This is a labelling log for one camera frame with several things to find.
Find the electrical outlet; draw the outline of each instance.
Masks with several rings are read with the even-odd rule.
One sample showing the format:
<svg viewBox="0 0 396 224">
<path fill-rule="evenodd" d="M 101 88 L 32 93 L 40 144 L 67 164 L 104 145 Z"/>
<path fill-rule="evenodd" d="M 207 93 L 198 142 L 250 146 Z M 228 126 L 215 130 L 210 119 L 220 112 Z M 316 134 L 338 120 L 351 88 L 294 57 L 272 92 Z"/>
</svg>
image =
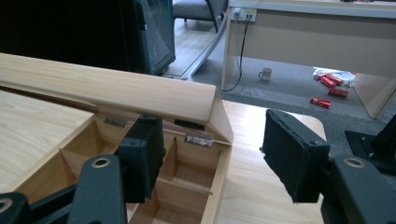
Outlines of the electrical outlet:
<svg viewBox="0 0 396 224">
<path fill-rule="evenodd" d="M 257 9 L 256 8 L 246 8 L 246 7 L 233 7 L 231 11 L 231 20 L 235 21 L 237 18 L 239 21 L 246 21 L 248 16 L 250 16 L 249 21 L 256 21 Z"/>
</svg>

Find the red can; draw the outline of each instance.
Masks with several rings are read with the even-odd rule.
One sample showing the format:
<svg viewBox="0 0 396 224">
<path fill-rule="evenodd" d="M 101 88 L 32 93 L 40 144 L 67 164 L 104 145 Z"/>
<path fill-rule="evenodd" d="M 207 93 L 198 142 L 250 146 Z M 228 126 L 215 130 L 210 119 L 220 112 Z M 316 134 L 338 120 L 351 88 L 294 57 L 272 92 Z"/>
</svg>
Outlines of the red can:
<svg viewBox="0 0 396 224">
<path fill-rule="evenodd" d="M 329 88 L 329 95 L 336 95 L 336 96 L 341 96 L 341 97 L 347 97 L 348 92 L 339 90 L 336 88 Z"/>
<path fill-rule="evenodd" d="M 316 74 L 316 75 L 314 75 L 314 80 L 319 81 L 321 78 L 326 77 L 326 75 L 329 75 L 329 74 L 327 74 L 327 73 Z"/>
<path fill-rule="evenodd" d="M 323 83 L 325 86 L 332 88 L 335 86 L 335 83 L 332 82 L 331 80 L 327 79 L 326 77 L 322 77 L 320 79 L 320 82 Z"/>
<path fill-rule="evenodd" d="M 327 100 L 322 100 L 322 99 L 319 99 L 318 97 L 316 97 L 316 96 L 313 96 L 312 98 L 311 98 L 311 104 L 313 104 L 313 105 L 319 105 L 319 106 L 322 106 L 322 107 L 325 107 L 325 108 L 329 108 L 330 107 L 330 105 L 332 104 L 332 102 L 330 102 L 330 101 L 327 101 Z"/>
<path fill-rule="evenodd" d="M 338 77 L 334 77 L 330 74 L 326 75 L 326 78 L 332 81 L 333 83 L 337 84 L 337 86 L 341 86 L 343 84 L 343 80 Z"/>
</svg>

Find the wooden floor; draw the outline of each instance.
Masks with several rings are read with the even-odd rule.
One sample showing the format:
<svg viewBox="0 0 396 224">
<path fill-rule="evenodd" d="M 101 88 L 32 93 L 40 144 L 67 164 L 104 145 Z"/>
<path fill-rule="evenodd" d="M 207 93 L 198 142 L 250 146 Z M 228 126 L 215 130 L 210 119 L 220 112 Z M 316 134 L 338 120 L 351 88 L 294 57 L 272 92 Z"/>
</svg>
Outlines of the wooden floor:
<svg viewBox="0 0 396 224">
<path fill-rule="evenodd" d="M 209 46 L 216 36 L 211 21 L 175 20 L 176 60 L 168 66 L 164 74 L 182 77 L 184 72 Z"/>
</svg>

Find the gray chair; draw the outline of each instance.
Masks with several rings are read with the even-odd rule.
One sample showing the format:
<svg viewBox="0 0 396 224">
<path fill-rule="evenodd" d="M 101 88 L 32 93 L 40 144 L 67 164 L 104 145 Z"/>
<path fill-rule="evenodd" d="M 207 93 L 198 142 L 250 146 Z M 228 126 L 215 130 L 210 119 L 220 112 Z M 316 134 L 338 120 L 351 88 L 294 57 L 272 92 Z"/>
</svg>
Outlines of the gray chair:
<svg viewBox="0 0 396 224">
<path fill-rule="evenodd" d="M 228 6 L 228 0 L 175 0 L 173 4 L 173 17 L 197 21 L 213 21 L 216 33 L 218 24 L 216 17 L 221 16 L 224 19 L 223 12 Z"/>
</svg>

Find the white cup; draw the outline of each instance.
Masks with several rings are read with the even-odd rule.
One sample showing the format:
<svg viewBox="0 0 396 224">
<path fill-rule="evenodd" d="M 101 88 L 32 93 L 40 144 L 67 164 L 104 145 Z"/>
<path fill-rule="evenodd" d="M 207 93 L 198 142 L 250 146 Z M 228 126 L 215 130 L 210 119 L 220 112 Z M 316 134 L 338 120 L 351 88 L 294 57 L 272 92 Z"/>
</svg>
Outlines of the white cup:
<svg viewBox="0 0 396 224">
<path fill-rule="evenodd" d="M 259 78 L 263 81 L 269 81 L 271 78 L 272 69 L 271 68 L 263 68 L 259 73 Z"/>
</svg>

